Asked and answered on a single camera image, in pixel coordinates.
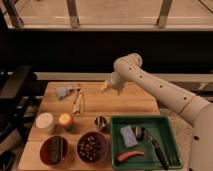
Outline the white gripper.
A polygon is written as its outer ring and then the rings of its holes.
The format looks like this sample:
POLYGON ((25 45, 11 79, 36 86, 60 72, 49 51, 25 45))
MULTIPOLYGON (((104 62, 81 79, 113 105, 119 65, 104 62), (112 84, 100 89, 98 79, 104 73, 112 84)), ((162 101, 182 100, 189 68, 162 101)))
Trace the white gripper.
POLYGON ((101 85, 100 91, 105 92, 110 89, 110 87, 117 91, 117 94, 120 94, 125 87, 127 79, 120 75, 117 72, 112 72, 110 76, 110 82, 105 80, 101 85))

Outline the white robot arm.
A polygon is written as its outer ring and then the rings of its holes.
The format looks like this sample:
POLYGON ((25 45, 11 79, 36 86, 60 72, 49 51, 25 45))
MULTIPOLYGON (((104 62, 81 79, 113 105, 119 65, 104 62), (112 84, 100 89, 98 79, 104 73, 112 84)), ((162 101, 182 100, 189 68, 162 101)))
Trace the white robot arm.
POLYGON ((100 90, 114 89, 120 93, 125 83, 132 81, 156 97, 193 127, 188 170, 213 171, 213 103, 147 73, 141 66, 142 58, 137 53, 119 57, 113 64, 114 71, 100 90))

